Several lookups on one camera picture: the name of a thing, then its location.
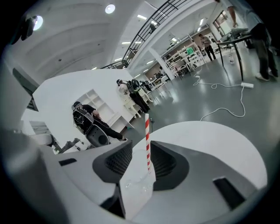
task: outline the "person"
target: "person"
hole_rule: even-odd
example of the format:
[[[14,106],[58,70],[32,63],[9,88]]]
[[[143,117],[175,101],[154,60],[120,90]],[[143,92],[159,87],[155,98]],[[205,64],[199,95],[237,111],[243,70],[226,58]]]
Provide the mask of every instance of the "person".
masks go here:
[[[152,34],[156,30],[156,27],[154,26],[154,24],[150,23],[150,29],[151,29],[150,33]]]
[[[120,133],[114,131],[113,129],[111,129],[109,127],[108,124],[103,122],[101,117],[100,117],[99,112],[95,108],[93,108],[92,106],[87,105],[87,104],[82,105],[79,101],[76,101],[73,104],[73,108],[74,108],[74,110],[82,109],[85,112],[89,113],[93,117],[93,119],[94,119],[94,124],[97,125],[102,131],[104,131],[106,135],[108,135],[108,136],[110,136],[112,138],[116,138],[116,139],[122,140],[122,141],[126,141],[127,140],[127,138],[125,138]]]
[[[215,60],[216,56],[214,54],[213,48],[211,46],[211,41],[209,40],[209,38],[203,36],[202,34],[199,34],[199,37],[200,37],[201,43],[202,43],[203,47],[205,48],[205,51],[206,51],[208,57],[210,58],[210,60],[212,61],[210,53],[213,55],[213,58]]]
[[[119,90],[123,92],[124,95],[130,96],[130,98],[140,106],[142,111],[144,113],[148,113],[148,110],[150,110],[150,107],[146,104],[146,102],[142,99],[142,97],[139,95],[138,91],[135,91],[132,85],[129,82],[123,81],[118,79],[117,85],[119,86]]]
[[[233,21],[233,27],[236,27],[236,15],[240,15],[241,19],[248,26],[248,30],[252,35],[253,45],[256,49],[259,58],[259,73],[255,75],[256,78],[268,81],[269,75],[278,77],[277,67],[274,61],[273,53],[270,49],[271,41],[270,35],[264,25],[263,21],[254,12],[252,7],[245,0],[215,0],[221,2],[229,11]]]
[[[165,73],[165,71],[163,70],[163,68],[162,68],[161,66],[159,67],[159,72],[160,72],[163,76],[166,75],[167,78],[168,78],[167,80],[170,81],[169,76]]]

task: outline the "backpack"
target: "backpack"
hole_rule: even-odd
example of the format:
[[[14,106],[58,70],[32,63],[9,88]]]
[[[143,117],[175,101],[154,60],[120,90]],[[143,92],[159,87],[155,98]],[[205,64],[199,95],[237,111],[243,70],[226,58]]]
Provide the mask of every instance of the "backpack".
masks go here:
[[[95,120],[88,112],[78,108],[73,111],[73,121],[79,131],[85,135]]]

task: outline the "person in black jacket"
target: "person in black jacket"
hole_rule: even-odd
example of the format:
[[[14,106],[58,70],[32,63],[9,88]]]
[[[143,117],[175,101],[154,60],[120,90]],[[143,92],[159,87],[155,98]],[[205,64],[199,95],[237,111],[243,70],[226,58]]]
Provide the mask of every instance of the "person in black jacket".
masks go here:
[[[108,135],[112,138],[123,140],[123,141],[127,140],[127,138],[125,138],[120,133],[114,131],[113,129],[111,129],[109,127],[108,124],[103,122],[100,115],[99,115],[99,112],[95,108],[93,108],[92,106],[87,105],[87,104],[82,105],[79,101],[76,101],[73,104],[73,107],[74,107],[74,110],[75,109],[82,109],[82,110],[86,111],[87,113],[89,113],[90,115],[92,115],[92,117],[94,118],[94,124],[97,125],[98,127],[100,127],[102,129],[102,131],[105,132],[106,135]]]

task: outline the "column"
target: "column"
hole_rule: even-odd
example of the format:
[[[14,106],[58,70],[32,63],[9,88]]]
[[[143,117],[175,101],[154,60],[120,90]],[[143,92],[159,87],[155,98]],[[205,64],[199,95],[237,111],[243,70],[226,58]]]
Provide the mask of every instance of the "column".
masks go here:
[[[153,49],[149,48],[149,52],[152,54],[152,56],[155,57],[157,62],[161,65],[163,71],[169,76],[170,80],[174,79],[174,75],[171,72],[171,70],[166,66],[165,61],[161,58],[161,56]]]

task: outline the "black grille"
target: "black grille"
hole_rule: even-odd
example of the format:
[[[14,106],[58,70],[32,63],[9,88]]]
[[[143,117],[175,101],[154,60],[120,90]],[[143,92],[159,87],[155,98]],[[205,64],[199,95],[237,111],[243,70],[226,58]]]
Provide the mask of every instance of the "black grille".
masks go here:
[[[119,183],[132,159],[132,141],[103,153],[93,161],[93,170],[106,183]]]
[[[174,146],[171,144],[165,143],[163,146],[161,142],[150,142],[150,159],[156,174],[154,191],[174,189],[188,175],[189,163],[187,159],[175,152],[173,148]]]
[[[118,174],[120,177],[125,173],[132,159],[132,148],[127,145],[121,150],[115,152],[105,160],[108,169]]]
[[[151,149],[151,160],[154,165],[156,180],[170,174],[176,166],[176,160],[173,156],[156,147]]]

